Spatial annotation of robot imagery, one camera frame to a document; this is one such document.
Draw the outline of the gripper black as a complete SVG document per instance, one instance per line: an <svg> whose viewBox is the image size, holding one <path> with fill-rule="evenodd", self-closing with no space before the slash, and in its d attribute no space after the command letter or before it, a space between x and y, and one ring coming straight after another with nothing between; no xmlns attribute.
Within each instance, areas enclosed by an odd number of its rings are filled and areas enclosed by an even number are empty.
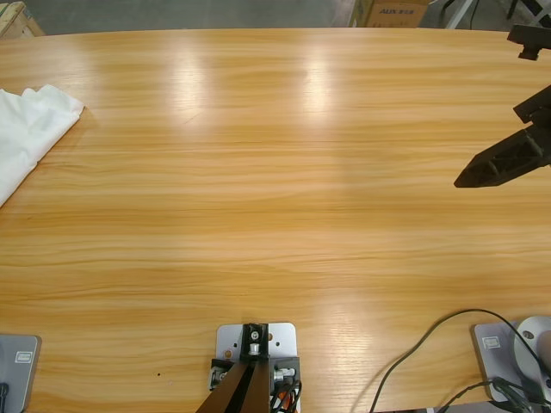
<svg viewBox="0 0 551 413"><path fill-rule="evenodd" d="M523 124L533 125L513 133L473 157L454 181L456 188L496 187L550 165L551 86L547 86L513 111Z"/></svg>

